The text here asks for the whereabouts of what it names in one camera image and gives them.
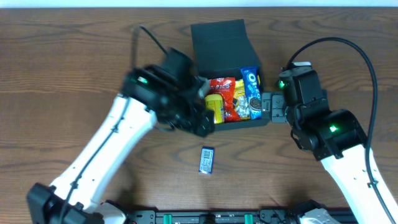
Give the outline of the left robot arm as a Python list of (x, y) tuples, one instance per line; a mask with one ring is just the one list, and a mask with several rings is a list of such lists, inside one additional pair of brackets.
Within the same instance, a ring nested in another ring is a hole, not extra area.
[(157, 123), (205, 137), (215, 128), (204, 106), (210, 89), (193, 61), (170, 49), (160, 65), (133, 68), (100, 128), (50, 185), (27, 194), (34, 223), (126, 223), (127, 214), (102, 196), (135, 145)]

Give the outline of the small blue barcode packet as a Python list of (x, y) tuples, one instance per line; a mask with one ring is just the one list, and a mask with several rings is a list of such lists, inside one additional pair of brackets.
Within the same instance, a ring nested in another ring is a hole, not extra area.
[(199, 165), (199, 173), (212, 174), (215, 150), (210, 147), (203, 147), (201, 149), (201, 158)]

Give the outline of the blue Oreo cookie pack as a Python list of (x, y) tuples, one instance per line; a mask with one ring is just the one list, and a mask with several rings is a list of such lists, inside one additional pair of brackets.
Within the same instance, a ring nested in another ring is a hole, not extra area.
[(257, 66), (244, 67), (240, 69), (251, 119), (261, 119), (262, 102), (257, 78), (257, 69)]

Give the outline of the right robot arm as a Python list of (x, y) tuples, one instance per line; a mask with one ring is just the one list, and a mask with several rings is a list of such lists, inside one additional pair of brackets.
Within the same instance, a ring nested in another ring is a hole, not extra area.
[(397, 202), (384, 182), (353, 113), (332, 111), (310, 62), (293, 62), (279, 75), (280, 91), (262, 95), (263, 115), (288, 123), (298, 148), (310, 151), (332, 176), (358, 223), (397, 221)]

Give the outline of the yellow candy bag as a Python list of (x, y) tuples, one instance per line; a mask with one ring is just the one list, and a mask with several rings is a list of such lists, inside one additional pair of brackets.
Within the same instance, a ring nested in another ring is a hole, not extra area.
[(235, 112), (237, 112), (241, 120), (251, 119), (249, 103), (246, 98), (243, 79), (235, 81), (233, 105)]

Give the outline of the dark green box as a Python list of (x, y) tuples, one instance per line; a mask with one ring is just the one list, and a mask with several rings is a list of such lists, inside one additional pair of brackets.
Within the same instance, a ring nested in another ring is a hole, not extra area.
[(262, 65), (250, 43), (244, 20), (208, 22), (191, 25), (198, 73), (207, 79), (242, 79), (244, 67), (257, 67), (259, 90), (264, 91)]

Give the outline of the yellow candy tube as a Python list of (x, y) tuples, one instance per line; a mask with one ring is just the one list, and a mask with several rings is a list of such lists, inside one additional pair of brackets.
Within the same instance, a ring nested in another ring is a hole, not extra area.
[(210, 94), (205, 97), (206, 109), (214, 111), (214, 123), (224, 123), (223, 97), (219, 94)]

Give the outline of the red candy bag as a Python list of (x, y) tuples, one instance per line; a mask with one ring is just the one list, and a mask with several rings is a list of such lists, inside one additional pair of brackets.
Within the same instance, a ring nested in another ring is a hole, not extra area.
[(224, 121), (232, 123), (240, 120), (234, 109), (234, 90), (236, 79), (234, 77), (216, 78), (209, 80), (209, 94), (219, 94), (223, 98)]

